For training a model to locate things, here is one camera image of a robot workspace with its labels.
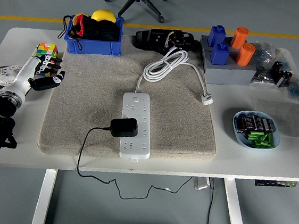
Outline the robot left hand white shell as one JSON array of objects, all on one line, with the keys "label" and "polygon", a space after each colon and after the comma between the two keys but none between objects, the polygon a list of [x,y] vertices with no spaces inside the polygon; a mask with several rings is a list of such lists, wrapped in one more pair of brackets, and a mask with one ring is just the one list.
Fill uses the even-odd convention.
[{"label": "robot left hand white shell", "polygon": [[13,94],[25,98],[29,90],[42,91],[60,85],[65,77],[62,60],[49,55],[32,56],[21,68],[14,81],[1,89],[1,95]]}]

